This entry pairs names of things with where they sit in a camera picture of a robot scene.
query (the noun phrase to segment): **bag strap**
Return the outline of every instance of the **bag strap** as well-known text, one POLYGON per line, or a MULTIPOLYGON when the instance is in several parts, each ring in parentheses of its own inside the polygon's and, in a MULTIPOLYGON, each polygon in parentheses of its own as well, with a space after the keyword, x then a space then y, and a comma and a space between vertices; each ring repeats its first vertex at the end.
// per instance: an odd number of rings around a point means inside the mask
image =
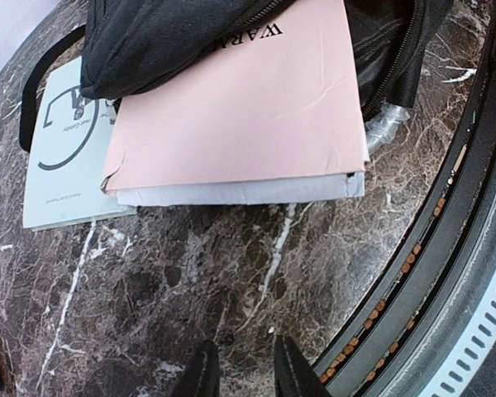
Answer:
POLYGON ((42 56, 37 62, 30 77, 27 79, 24 89, 22 90, 21 115, 20 115, 20 146, 28 153, 31 150, 33 142, 33 133, 35 131, 36 116, 38 109, 36 106, 36 90, 41 83, 42 78, 50 66, 61 56, 68 48, 75 44, 84 36, 85 25, 73 29, 68 35, 63 37, 42 56))

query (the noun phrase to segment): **marble floor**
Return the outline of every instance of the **marble floor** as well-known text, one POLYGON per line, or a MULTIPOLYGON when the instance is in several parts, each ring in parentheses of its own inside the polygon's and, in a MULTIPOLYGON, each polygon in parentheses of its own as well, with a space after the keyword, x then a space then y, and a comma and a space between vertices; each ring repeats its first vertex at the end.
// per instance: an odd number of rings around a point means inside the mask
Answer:
POLYGON ((314 360, 426 197, 475 74, 488 3, 455 2, 428 47, 412 120, 368 166, 365 198, 150 208, 31 232, 21 221, 18 107, 35 62, 84 21, 85 0, 61 2, 0 74, 3 395, 165 396, 204 338, 220 348, 224 395, 274 395, 274 334, 314 360))

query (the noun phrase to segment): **black pouch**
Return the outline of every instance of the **black pouch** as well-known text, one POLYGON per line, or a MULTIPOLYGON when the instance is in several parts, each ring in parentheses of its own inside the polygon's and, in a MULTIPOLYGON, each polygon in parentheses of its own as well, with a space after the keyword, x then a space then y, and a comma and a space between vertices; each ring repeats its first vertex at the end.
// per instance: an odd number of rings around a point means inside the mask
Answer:
MULTIPOLYGON (((22 149, 31 148, 38 83, 82 35, 82 95, 116 99, 160 86, 205 56, 217 39, 259 26, 294 1, 306 0, 90 0, 86 26, 52 47, 27 80, 22 149)), ((344 1, 364 119, 386 99, 411 108, 425 47, 453 0, 344 1)))

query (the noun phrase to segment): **light green book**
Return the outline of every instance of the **light green book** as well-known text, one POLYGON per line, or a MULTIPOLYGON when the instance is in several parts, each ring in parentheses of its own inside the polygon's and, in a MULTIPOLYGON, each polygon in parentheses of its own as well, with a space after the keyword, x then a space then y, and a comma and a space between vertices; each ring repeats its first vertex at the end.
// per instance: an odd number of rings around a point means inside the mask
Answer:
POLYGON ((79 92, 81 59, 53 71, 27 167, 24 228, 48 229, 136 213, 101 191, 113 122, 104 100, 79 92))

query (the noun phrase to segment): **pink book cover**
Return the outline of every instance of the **pink book cover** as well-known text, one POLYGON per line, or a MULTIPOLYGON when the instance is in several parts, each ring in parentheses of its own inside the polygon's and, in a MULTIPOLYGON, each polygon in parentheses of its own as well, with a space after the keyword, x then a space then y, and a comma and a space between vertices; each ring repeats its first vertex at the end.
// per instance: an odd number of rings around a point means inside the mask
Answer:
POLYGON ((343 0, 301 0, 215 43, 157 89, 124 98, 105 164, 114 193, 365 170, 343 0))

